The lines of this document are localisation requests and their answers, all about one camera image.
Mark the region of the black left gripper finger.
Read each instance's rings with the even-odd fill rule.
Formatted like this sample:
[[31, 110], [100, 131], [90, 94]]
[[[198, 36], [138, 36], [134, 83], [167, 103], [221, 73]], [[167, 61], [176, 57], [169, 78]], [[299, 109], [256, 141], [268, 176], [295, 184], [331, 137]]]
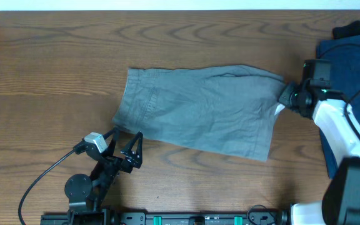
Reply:
[[127, 160], [143, 159], [143, 133], [137, 132], [135, 136], [124, 146], [121, 153]]
[[103, 156], [112, 156], [114, 154], [114, 150], [116, 148], [116, 143], [119, 139], [120, 130], [117, 127], [114, 127], [112, 130], [108, 131], [106, 134], [103, 135], [103, 138], [106, 140], [111, 138], [107, 149], [103, 152]]

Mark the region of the grey shorts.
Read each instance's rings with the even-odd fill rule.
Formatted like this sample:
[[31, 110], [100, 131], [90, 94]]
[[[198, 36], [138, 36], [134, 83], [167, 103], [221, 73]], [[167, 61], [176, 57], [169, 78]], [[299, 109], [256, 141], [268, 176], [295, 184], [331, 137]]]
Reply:
[[245, 65], [131, 68], [113, 123], [148, 139], [265, 161], [284, 86], [281, 76]]

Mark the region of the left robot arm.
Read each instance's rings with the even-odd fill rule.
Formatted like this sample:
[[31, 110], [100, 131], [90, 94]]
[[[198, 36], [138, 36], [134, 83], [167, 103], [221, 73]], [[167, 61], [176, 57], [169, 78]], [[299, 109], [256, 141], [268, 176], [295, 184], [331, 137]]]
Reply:
[[120, 172], [130, 174], [143, 163], [143, 134], [136, 135], [124, 146], [123, 158], [114, 155], [120, 130], [114, 128], [106, 134], [92, 132], [73, 147], [76, 154], [86, 153], [97, 162], [89, 175], [75, 174], [64, 187], [69, 200], [69, 224], [120, 224], [118, 214], [101, 204]]

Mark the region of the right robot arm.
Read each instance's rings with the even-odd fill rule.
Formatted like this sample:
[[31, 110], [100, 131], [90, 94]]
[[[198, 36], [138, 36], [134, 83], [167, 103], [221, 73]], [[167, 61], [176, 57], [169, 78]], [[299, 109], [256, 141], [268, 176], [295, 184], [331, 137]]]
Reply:
[[290, 224], [360, 224], [360, 125], [340, 91], [319, 81], [289, 83], [279, 103], [312, 119], [324, 134], [337, 171], [321, 201], [295, 204]]

